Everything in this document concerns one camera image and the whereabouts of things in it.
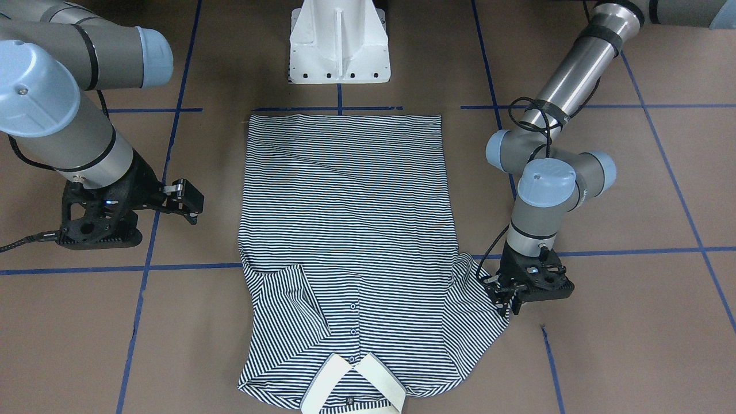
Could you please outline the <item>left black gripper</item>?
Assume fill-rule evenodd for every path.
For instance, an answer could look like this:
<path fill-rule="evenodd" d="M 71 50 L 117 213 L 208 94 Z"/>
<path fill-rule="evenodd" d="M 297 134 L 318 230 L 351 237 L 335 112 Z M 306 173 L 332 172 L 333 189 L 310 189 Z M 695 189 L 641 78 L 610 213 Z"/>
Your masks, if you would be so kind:
<path fill-rule="evenodd" d="M 487 279 L 487 290 L 490 300 L 496 306 L 497 314 L 500 317 L 510 318 L 511 315 L 519 314 L 521 302 L 518 294 L 524 293 L 527 285 L 497 272 Z"/>

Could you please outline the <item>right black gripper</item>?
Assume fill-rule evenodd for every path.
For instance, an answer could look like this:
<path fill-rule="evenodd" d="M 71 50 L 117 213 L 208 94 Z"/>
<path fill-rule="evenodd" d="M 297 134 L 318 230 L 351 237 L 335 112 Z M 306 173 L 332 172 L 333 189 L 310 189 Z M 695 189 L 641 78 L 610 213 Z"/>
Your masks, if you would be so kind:
<path fill-rule="evenodd" d="M 197 225 L 204 210 L 204 195 L 186 179 L 164 186 L 152 167 L 140 155 L 134 155 L 131 164 L 132 184 L 129 189 L 129 207 L 133 210 L 150 209 L 166 214 L 178 214 L 189 224 Z"/>

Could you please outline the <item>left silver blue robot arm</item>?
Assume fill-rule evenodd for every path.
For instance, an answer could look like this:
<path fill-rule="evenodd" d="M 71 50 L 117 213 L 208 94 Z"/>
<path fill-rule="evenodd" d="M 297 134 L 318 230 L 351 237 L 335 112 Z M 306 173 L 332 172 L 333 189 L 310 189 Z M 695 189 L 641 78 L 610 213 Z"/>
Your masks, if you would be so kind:
<path fill-rule="evenodd" d="M 570 153 L 554 139 L 596 92 L 623 45 L 647 24 L 734 29 L 733 1 L 599 1 L 570 52 L 512 129 L 486 145 L 486 159 L 517 175 L 500 267 L 480 281 L 502 317 L 528 302 L 568 298 L 573 282 L 554 251 L 563 217 L 607 191 L 617 178 L 612 158 L 600 151 Z"/>

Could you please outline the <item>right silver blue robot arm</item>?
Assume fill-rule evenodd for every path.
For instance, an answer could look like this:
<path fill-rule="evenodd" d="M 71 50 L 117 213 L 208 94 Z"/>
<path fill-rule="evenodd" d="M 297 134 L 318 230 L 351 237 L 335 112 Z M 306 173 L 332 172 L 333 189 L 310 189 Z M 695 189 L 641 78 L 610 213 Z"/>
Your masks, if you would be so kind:
<path fill-rule="evenodd" d="M 2 132 L 67 181 L 63 219 L 102 228 L 136 210 L 195 224 L 204 197 L 163 185 L 87 92 L 168 84 L 174 56 L 157 30 L 108 21 L 77 3 L 2 2 Z"/>

